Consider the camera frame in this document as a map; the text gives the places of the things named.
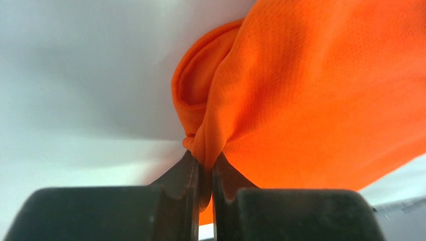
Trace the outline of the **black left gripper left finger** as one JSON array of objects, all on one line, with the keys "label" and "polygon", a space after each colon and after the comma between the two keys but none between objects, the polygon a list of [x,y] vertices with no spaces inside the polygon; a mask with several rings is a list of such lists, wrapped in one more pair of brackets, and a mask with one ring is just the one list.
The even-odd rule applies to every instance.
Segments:
[{"label": "black left gripper left finger", "polygon": [[199,163],[186,152],[147,186],[34,192],[6,240],[198,240]]}]

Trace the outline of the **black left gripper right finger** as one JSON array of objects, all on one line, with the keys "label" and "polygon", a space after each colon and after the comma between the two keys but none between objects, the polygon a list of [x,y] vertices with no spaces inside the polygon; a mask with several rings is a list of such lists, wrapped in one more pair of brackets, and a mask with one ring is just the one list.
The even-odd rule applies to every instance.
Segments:
[{"label": "black left gripper right finger", "polygon": [[373,209],[342,189],[262,189],[224,154],[212,170],[215,240],[384,240]]}]

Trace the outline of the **orange t shirt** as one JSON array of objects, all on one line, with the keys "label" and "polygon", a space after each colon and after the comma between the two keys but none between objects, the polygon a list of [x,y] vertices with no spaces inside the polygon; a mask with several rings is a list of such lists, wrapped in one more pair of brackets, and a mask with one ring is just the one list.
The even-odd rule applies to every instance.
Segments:
[{"label": "orange t shirt", "polygon": [[257,1],[184,55],[183,146],[262,188],[425,195],[425,1]]}]

